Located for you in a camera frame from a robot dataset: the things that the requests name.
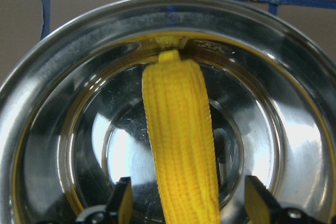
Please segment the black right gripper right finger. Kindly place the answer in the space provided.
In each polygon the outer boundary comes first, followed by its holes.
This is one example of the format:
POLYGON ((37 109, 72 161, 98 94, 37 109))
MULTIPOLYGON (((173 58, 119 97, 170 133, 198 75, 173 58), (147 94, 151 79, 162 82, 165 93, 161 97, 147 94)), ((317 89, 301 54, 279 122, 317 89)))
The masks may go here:
POLYGON ((249 223, 320 223, 295 207, 281 207, 264 184, 253 175, 245 176, 245 211, 249 223))

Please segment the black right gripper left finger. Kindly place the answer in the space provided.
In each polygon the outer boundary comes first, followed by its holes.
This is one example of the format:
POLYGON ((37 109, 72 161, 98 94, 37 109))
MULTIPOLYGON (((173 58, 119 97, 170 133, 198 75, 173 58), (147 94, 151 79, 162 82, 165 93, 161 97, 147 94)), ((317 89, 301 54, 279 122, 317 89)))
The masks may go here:
POLYGON ((107 203, 86 208, 76 223, 131 223, 132 212, 131 178, 121 177, 107 203))

